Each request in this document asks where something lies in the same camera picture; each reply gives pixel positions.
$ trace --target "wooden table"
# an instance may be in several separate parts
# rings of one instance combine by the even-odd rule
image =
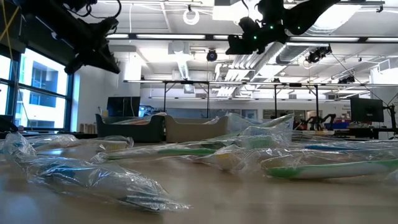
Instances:
[[[74,152],[62,154],[81,156]],[[124,205],[56,194],[45,187],[27,184],[23,175],[3,164],[0,166],[0,223],[398,222],[398,185],[239,177],[204,164],[176,159],[119,164],[157,180],[175,200],[193,208],[147,213]]]

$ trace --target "window frame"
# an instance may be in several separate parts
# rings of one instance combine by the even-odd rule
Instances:
[[[49,57],[48,55],[43,54],[42,52],[27,47],[26,49],[32,50],[44,57],[47,57],[50,60],[53,60],[54,62],[59,63],[60,65],[65,66],[64,63],[59,62],[57,60],[54,60],[52,57]],[[44,95],[49,95],[49,96],[54,96],[57,98],[63,98],[65,99],[65,113],[64,113],[64,118],[63,118],[63,128],[35,128],[35,127],[24,127],[25,130],[33,130],[33,131],[70,131],[70,121],[71,121],[71,116],[72,116],[72,97],[73,97],[73,86],[74,86],[74,75],[73,74],[67,74],[67,91],[66,95],[62,95],[56,92],[44,90],[41,88],[25,85],[23,83],[19,83],[19,72],[21,69],[21,58],[22,58],[21,52],[16,52],[15,50],[12,50],[12,57],[11,58],[11,63],[10,63],[10,76],[9,79],[3,79],[0,78],[0,83],[5,84],[8,86],[8,95],[7,95],[7,103],[6,103],[6,114],[12,115],[13,119],[12,121],[15,122],[16,120],[16,110],[17,110],[17,99],[18,99],[18,90],[16,87],[20,89],[25,89],[25,90],[30,90],[34,91],[40,94]],[[10,58],[9,54],[9,49],[8,47],[0,44],[0,55],[3,55],[7,58]],[[16,69],[16,77],[13,75],[14,73],[14,68]]]

